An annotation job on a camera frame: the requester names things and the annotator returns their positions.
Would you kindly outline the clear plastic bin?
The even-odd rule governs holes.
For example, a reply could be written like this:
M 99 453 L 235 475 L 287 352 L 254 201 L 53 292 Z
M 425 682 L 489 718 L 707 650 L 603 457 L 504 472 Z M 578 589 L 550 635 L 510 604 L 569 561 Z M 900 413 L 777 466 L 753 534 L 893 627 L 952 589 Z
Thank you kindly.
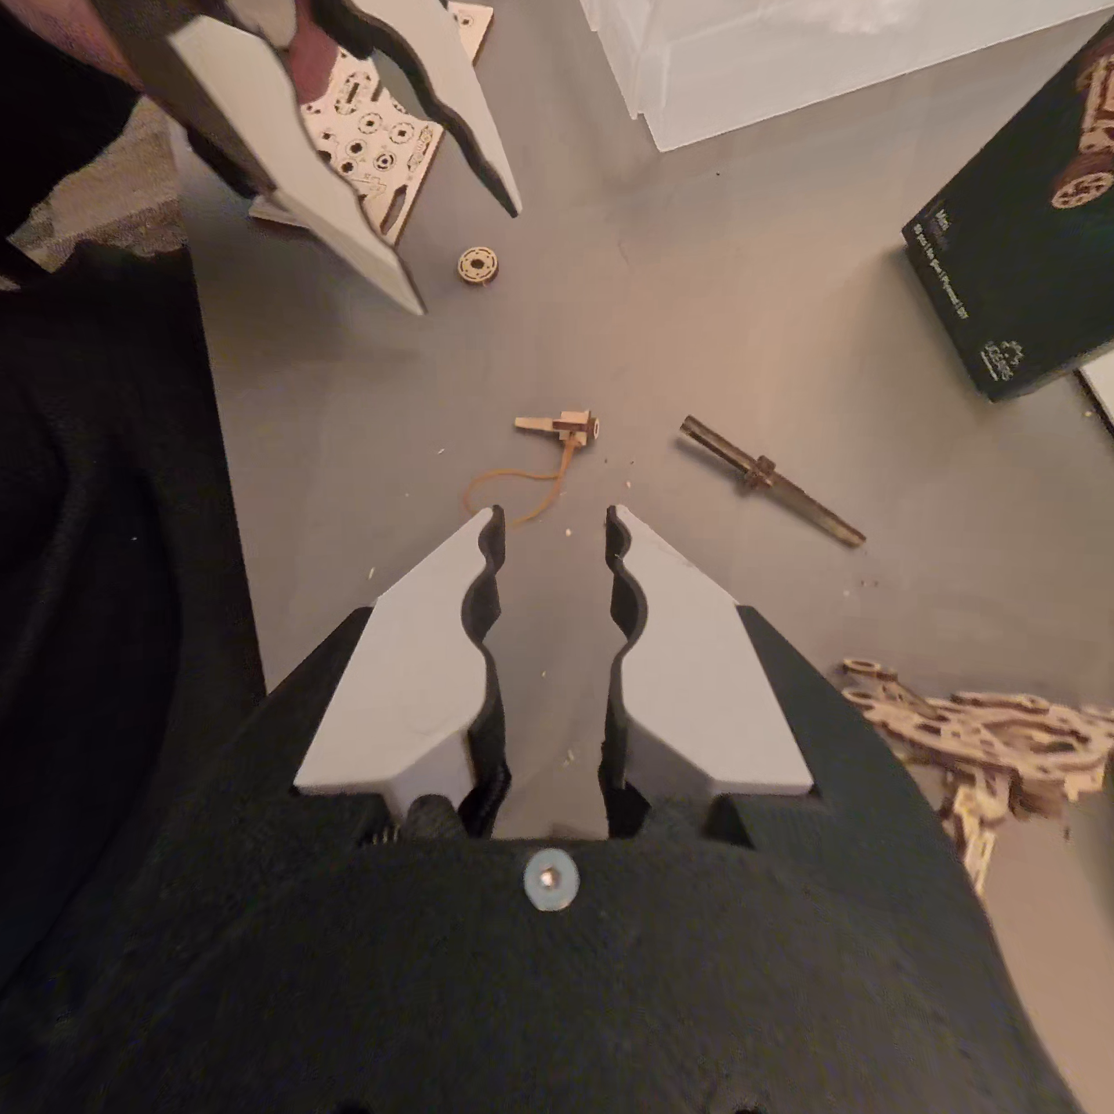
M 1113 2 L 582 2 L 658 152 L 787 116 Z

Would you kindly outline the wooden buggy model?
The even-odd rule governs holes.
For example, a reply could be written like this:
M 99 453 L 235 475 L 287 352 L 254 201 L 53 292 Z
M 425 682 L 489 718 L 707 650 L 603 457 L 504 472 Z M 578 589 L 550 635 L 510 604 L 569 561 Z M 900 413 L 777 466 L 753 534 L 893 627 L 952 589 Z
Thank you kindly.
M 1008 816 L 1060 818 L 1105 786 L 1113 707 L 1071 707 L 1031 693 L 955 691 L 925 697 L 897 671 L 844 659 L 844 697 L 906 767 L 942 777 L 938 816 L 984 898 L 999 828 Z

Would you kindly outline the person's left forearm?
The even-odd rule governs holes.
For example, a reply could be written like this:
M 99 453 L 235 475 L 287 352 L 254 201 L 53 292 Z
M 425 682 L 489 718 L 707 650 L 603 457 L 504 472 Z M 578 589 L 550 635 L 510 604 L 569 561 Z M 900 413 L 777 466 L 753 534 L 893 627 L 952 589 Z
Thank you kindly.
M 139 97 L 2 11 L 2 239 L 120 136 Z

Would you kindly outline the wooden cross-shaped part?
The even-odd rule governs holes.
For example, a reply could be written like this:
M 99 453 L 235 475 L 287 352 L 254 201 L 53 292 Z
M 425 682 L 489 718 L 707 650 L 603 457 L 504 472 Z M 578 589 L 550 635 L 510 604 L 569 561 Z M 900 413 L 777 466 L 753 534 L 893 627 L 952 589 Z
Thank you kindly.
M 601 421 L 592 411 L 563 411 L 559 417 L 516 417 L 514 426 L 525 432 L 554 434 L 574 447 L 592 445 L 601 432 Z

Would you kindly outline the person's left hand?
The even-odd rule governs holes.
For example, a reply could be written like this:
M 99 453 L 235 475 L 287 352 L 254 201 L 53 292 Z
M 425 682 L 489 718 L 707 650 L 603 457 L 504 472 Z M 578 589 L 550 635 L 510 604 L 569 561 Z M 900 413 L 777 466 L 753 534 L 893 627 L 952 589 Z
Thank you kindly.
M 135 91 L 146 89 L 91 2 L 2 2 L 2 8 L 65 55 L 124 80 Z M 311 4 L 296 2 L 296 34 L 287 44 L 285 64 L 302 104 L 324 95 L 338 55 L 340 45 L 315 23 Z

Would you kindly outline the dark model kit box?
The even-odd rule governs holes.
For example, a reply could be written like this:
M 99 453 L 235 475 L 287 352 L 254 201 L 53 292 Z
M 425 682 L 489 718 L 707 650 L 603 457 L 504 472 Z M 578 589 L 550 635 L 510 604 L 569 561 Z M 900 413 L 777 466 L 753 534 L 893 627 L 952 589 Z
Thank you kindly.
M 902 229 L 974 388 L 1029 394 L 1113 350 L 1113 21 Z

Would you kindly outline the wooden sheet piece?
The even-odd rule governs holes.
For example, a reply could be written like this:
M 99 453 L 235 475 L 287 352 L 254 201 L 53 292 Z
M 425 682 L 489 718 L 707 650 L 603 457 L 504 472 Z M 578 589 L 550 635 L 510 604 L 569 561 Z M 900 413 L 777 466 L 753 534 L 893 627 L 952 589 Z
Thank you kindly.
M 391 95 L 374 61 L 340 49 L 323 97 L 302 106 L 321 159 L 357 191 L 364 214 L 396 244 L 446 134 Z

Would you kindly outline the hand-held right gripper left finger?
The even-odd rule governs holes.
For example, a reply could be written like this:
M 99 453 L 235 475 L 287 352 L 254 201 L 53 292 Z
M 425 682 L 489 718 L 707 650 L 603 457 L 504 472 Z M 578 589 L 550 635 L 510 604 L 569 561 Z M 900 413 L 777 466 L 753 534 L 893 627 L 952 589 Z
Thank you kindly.
M 302 796 L 372 794 L 402 826 L 440 796 L 489 837 L 508 796 L 506 718 L 485 637 L 501 616 L 501 506 L 482 508 L 381 593 L 294 777 Z

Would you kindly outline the white mat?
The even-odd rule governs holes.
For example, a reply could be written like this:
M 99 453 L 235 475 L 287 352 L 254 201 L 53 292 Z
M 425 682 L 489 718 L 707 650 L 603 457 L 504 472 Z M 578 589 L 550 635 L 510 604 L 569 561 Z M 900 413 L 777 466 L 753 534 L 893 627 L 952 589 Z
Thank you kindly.
M 1113 438 L 1113 349 L 1078 367 L 1078 381 L 1096 417 Z

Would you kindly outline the tan rubber band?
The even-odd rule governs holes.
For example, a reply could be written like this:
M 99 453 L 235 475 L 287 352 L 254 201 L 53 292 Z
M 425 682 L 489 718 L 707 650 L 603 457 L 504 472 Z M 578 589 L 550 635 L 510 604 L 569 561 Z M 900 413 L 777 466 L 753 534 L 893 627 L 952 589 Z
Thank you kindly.
M 487 483 L 503 481 L 503 479 L 537 481 L 537 483 L 548 485 L 546 496 L 540 500 L 540 504 L 535 510 L 512 519 L 510 527 L 518 529 L 518 527 L 523 527 L 531 521 L 537 521 L 559 500 L 561 493 L 565 491 L 565 479 L 567 479 L 569 468 L 573 466 L 573 460 L 576 458 L 576 455 L 584 447 L 586 445 L 582 445 L 574 439 L 567 439 L 563 453 L 561 453 L 559 466 L 552 472 L 527 472 L 523 468 L 491 468 L 487 472 L 482 472 L 472 481 L 468 481 L 467 489 L 461 494 L 461 506 L 463 506 L 465 513 L 474 515 L 478 511 L 474 508 L 474 496 L 478 494 L 478 489 Z

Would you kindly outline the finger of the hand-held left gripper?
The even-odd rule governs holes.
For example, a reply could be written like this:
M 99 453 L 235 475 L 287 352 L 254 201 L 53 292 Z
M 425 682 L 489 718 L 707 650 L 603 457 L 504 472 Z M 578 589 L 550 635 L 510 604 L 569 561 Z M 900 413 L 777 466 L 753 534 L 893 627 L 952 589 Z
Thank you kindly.
M 410 93 L 410 112 L 444 127 L 495 201 L 512 218 L 521 214 L 503 138 L 446 4 L 336 2 L 336 44 L 357 59 L 387 57 L 393 95 L 404 102 Z
M 169 45 L 258 163 L 271 201 L 402 309 L 425 314 L 408 267 L 374 231 L 351 184 L 311 142 L 294 87 L 271 45 L 209 15 L 169 36 Z

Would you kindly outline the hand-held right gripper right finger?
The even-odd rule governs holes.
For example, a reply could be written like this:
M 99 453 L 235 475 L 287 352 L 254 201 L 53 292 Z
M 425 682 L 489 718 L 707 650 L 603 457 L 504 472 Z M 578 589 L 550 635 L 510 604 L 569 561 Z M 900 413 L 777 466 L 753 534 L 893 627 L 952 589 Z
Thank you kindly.
M 815 788 L 739 602 L 633 510 L 607 510 L 610 618 L 624 646 L 605 716 L 605 813 L 631 837 L 656 803 Z

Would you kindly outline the dark wooden gear axle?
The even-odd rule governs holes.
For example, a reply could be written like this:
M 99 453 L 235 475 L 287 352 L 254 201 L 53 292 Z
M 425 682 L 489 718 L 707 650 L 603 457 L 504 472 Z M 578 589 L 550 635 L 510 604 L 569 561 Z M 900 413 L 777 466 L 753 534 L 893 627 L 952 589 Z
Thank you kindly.
M 815 525 L 815 529 L 821 529 L 849 549 L 861 549 L 866 544 L 868 538 L 861 530 L 844 521 L 836 511 L 821 504 L 800 485 L 787 479 L 766 455 L 753 457 L 751 453 L 745 453 L 694 415 L 684 417 L 681 434 L 728 464 L 736 472 L 745 493 L 758 493 L 772 498 L 781 508 L 792 511 L 802 521 Z

